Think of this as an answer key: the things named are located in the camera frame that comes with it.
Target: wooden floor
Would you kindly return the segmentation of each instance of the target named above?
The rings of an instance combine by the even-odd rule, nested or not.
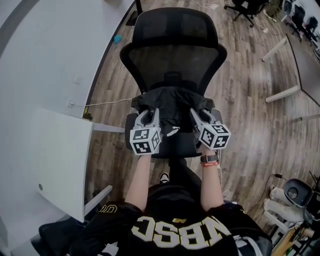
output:
[[[232,132],[222,152],[222,188],[230,190],[227,200],[237,201],[245,210],[260,197],[270,174],[279,173],[286,179],[298,178],[313,185],[309,174],[320,175],[320,119],[298,121],[301,116],[320,113],[318,107],[303,92],[272,103],[265,97],[297,84],[294,60],[286,45],[267,62],[261,58],[289,31],[285,24],[273,23],[263,13],[255,21],[263,28],[249,27],[249,22],[237,13],[222,7],[205,9],[192,0],[142,1],[143,10],[162,7],[185,7],[201,10],[213,20],[219,42],[228,56],[211,80],[205,96],[212,98],[221,111],[224,123]],[[138,86],[122,65],[119,52],[132,40],[133,27],[123,25],[123,37],[112,45],[100,72],[91,103],[111,102],[140,94]],[[303,46],[312,54],[312,48]],[[114,126],[125,126],[126,115],[132,111],[130,101],[90,107],[93,121]],[[124,135],[97,132],[93,135],[86,177],[88,199],[94,190],[113,185],[111,200],[124,198],[138,158],[126,149]],[[201,174],[199,158],[187,159],[189,167]],[[150,184],[158,182],[159,174],[168,171],[167,160],[152,160]],[[283,186],[284,180],[271,178],[269,184]],[[263,200],[250,215],[266,232],[271,226],[262,216]]]

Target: small blue object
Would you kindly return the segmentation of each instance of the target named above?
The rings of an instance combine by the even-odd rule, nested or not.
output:
[[[113,38],[113,41],[114,41],[114,43],[116,44],[116,43],[118,43],[121,39],[122,39],[122,36],[117,34],[117,35]]]

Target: black jersey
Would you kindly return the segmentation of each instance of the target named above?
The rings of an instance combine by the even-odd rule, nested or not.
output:
[[[271,254],[270,239],[240,205],[226,203],[206,212],[176,185],[153,193],[145,212],[125,202],[104,205],[70,254],[95,256],[114,242],[120,256]]]

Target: hand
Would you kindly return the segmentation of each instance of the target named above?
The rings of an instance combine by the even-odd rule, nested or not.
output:
[[[215,150],[211,150],[203,144],[201,144],[200,150],[203,156],[214,156],[216,154]]]

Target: black pants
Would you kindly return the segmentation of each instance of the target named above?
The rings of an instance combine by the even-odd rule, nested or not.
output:
[[[148,200],[152,200],[154,194],[160,190],[167,190],[173,186],[182,186],[196,202],[200,202],[201,179],[188,168],[187,161],[184,158],[170,159],[169,167],[170,182],[151,186],[149,188]]]

